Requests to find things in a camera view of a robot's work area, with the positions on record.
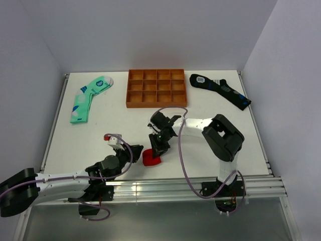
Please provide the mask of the red santa sock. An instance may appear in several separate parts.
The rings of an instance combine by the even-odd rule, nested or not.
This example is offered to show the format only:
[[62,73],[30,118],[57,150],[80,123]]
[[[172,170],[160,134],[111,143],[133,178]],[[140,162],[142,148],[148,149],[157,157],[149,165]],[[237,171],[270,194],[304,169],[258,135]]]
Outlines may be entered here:
[[144,166],[155,166],[161,163],[160,157],[153,157],[152,149],[144,150],[142,153],[142,163]]

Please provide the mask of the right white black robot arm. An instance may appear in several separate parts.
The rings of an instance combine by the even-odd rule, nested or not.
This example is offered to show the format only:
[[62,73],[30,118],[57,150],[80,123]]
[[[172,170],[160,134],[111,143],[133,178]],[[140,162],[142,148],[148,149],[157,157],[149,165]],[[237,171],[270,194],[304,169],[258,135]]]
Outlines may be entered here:
[[245,140],[243,134],[222,114],[213,118],[186,118],[175,115],[172,118],[156,112],[147,125],[152,133],[148,135],[152,157],[160,157],[170,148],[172,137],[191,136],[206,140],[214,155],[219,159],[217,190],[229,195],[235,188],[237,176],[237,155]]

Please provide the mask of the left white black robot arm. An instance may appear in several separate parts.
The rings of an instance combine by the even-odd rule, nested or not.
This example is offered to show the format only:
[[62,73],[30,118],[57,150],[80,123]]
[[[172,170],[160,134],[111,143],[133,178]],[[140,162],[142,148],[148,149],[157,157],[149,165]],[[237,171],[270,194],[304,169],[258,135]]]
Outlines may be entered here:
[[64,198],[70,202],[111,201],[114,187],[107,182],[121,174],[126,165],[136,163],[142,150],[142,145],[121,144],[114,148],[115,155],[71,174],[49,175],[35,173],[33,168],[23,169],[1,183],[1,217],[11,217],[32,205]]

